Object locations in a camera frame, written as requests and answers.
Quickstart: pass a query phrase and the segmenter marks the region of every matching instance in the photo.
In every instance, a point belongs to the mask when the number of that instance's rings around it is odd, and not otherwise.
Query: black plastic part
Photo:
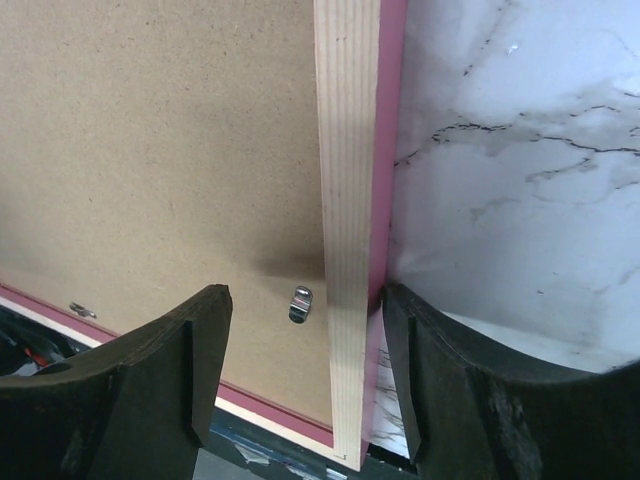
[[[0,378],[2,478],[191,479],[231,311],[227,287],[209,286],[95,350]]]
[[[640,478],[640,364],[602,375],[530,357],[403,285],[384,323],[421,478]]]

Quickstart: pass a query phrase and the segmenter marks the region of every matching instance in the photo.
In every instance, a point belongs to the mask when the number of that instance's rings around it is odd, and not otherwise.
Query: black crack vein
[[[393,166],[397,167],[398,165],[411,165],[411,161],[410,160],[413,157],[415,157],[418,154],[419,151],[420,151],[420,149],[416,150],[415,152],[410,153],[407,156],[404,156],[404,157],[396,160],[395,162],[393,162]]]
[[[562,175],[573,171],[589,172],[598,168],[598,165],[594,162],[592,157],[585,157],[578,163],[568,165],[562,168],[556,168],[555,170],[544,170],[542,172],[532,173],[525,177],[527,183],[537,183],[539,179],[549,180],[556,175]]]
[[[442,138],[442,135],[451,130],[459,130],[459,131],[481,131],[481,132],[500,132],[503,130],[507,130],[511,128],[512,125],[495,125],[491,127],[487,127],[485,125],[480,125],[479,123],[456,123],[454,125],[449,125],[448,127],[441,128],[440,130],[436,130],[436,132],[431,136],[431,140],[436,142],[437,144],[441,143],[449,143],[449,140],[446,138]]]
[[[570,145],[572,147],[578,148],[580,150],[587,150],[589,152],[593,152],[593,153],[612,153],[612,152],[619,152],[619,153],[633,153],[636,156],[640,156],[640,149],[637,148],[629,148],[629,147],[620,147],[620,148],[597,148],[597,147],[590,147],[588,145],[581,145],[579,143],[576,143],[575,141],[571,140],[570,138],[564,138],[564,137],[551,137],[551,136],[543,136],[538,134],[537,138],[534,138],[532,140],[529,140],[532,143],[536,143],[536,142],[541,142],[542,140],[552,140],[552,141],[557,141],[557,142],[563,142],[567,145]]]

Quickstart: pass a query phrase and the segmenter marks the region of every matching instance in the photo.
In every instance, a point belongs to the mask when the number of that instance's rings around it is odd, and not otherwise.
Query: pink edge trim
[[[373,426],[378,355],[382,339],[382,314],[376,312],[387,274],[393,167],[396,158],[398,110],[402,75],[404,28],[407,0],[381,0],[378,36],[378,86],[371,200],[371,240],[369,265],[370,325],[365,359],[365,391],[362,425],[362,460],[366,455]]]
[[[220,384],[218,396],[261,417],[268,418],[289,430],[333,448],[333,432],[328,427],[317,424],[311,419],[304,418],[224,383]]]
[[[65,327],[71,328],[78,333],[82,333],[89,338],[93,338],[100,343],[110,342],[118,336],[118,334],[102,328],[93,322],[88,322],[82,318],[72,316],[67,312],[63,312],[62,310],[43,302],[42,300],[33,298],[26,293],[14,290],[6,285],[0,286],[0,296],[27,308],[32,312],[38,313],[43,317],[47,317],[60,325],[64,325]]]
[[[106,330],[93,322],[74,317],[6,285],[0,285],[0,296],[100,343],[107,343],[118,336],[118,334]],[[333,432],[331,429],[317,424],[313,420],[304,418],[224,382],[220,382],[218,396],[300,435],[304,435],[328,447],[333,447]]]

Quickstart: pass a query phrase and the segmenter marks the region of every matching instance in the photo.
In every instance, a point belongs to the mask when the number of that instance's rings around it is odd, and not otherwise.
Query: white edge strip
[[[0,297],[0,305],[8,308],[9,310],[13,310],[14,312],[16,312],[19,315],[22,315],[23,317],[30,318],[34,322],[38,322],[40,325],[49,327],[55,330],[56,332],[61,333],[62,335],[66,335],[67,337],[72,338],[73,340],[80,342],[88,347],[95,348],[102,345],[102,342],[99,342],[98,340],[88,337],[83,333],[77,332],[76,330],[69,328],[66,325],[62,325],[61,323],[58,323],[55,320],[51,320],[50,318],[45,317],[44,315],[41,315],[37,312],[34,312],[33,310],[23,307],[22,305],[12,302],[11,300],[7,300],[6,298]]]

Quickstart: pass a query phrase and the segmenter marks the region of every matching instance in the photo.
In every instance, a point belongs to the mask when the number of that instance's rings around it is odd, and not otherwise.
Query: red frame edge
[[[365,358],[365,390],[362,417],[362,461],[373,428],[378,356],[383,335],[380,291],[387,274],[389,229],[393,201],[393,168],[396,158],[402,54],[408,0],[381,0],[378,34],[378,85],[373,178],[371,182],[371,240],[369,264],[369,325]]]

